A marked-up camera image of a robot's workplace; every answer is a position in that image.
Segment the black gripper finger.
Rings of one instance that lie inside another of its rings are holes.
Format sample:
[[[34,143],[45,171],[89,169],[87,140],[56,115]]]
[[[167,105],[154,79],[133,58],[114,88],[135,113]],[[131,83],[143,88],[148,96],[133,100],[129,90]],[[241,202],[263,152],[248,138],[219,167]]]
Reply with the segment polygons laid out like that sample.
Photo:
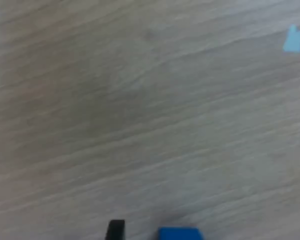
[[[125,240],[126,239],[126,222],[124,219],[112,219],[109,221],[105,240]]]

